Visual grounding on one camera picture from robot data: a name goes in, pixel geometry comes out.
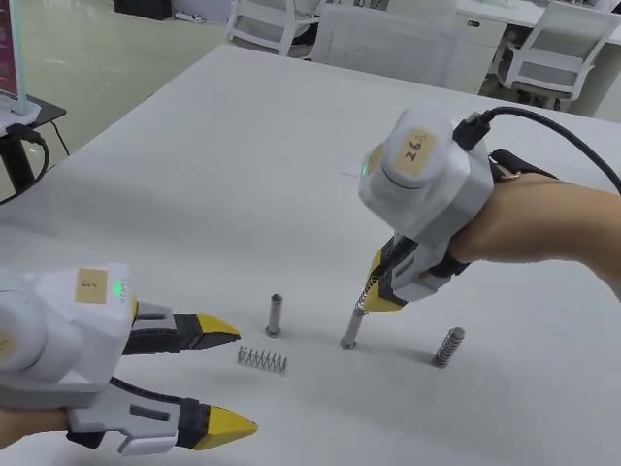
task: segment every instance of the paper label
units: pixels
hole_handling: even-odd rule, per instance
[[[80,269],[76,280],[77,303],[106,304],[108,272],[98,269]]]
[[[16,339],[12,334],[0,330],[0,357],[9,357],[16,352]]]
[[[417,177],[437,143],[436,136],[426,129],[412,129],[401,145],[395,168]]]
[[[369,171],[369,175],[377,168],[379,165],[379,161],[384,154],[384,149],[382,145],[377,146],[371,155],[369,155],[369,163],[367,165],[367,170]]]

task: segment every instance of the metal spring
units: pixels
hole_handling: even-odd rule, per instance
[[[237,353],[238,364],[256,367],[264,371],[284,374],[287,369],[287,358],[275,352],[265,351],[264,349],[250,348],[245,345],[240,346]]]
[[[462,327],[451,328],[434,357],[434,364],[438,367],[446,367],[464,337],[466,337],[466,331]]]

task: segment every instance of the yellow fingertip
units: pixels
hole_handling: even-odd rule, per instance
[[[367,297],[362,302],[362,308],[370,313],[390,313],[399,311],[403,307],[403,304],[393,303],[392,301],[379,297],[379,282],[371,287],[367,293]]]
[[[232,411],[212,406],[210,409],[207,435],[196,444],[194,449],[212,449],[220,445],[235,442],[243,437],[252,435],[259,428],[248,420]]]
[[[197,314],[198,323],[201,325],[203,333],[228,333],[230,335],[237,335],[241,337],[240,331],[228,323],[224,323],[222,320],[209,316],[207,314]]]

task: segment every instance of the metal cylinder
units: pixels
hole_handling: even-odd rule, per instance
[[[270,338],[277,338],[280,335],[280,314],[282,311],[282,296],[275,294],[270,302],[270,320],[265,327],[265,333]]]
[[[444,338],[441,346],[434,357],[434,365],[437,367],[446,367],[450,358],[455,354],[462,341],[466,337],[466,330],[462,327],[454,327],[448,331],[448,335]]]
[[[355,308],[353,308],[353,313],[351,313],[349,325],[347,326],[345,335],[341,338],[341,348],[343,348],[344,350],[351,350],[353,347],[356,346],[358,331],[360,330],[362,319],[364,318],[366,313],[367,312],[360,306],[356,306]]]

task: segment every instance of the gray floor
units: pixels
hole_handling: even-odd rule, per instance
[[[224,42],[224,29],[119,15],[112,0],[16,0],[27,90],[69,112],[59,129],[74,151]],[[64,157],[51,128],[52,161]],[[30,148],[35,170],[42,154]],[[10,194],[0,164],[0,198]]]

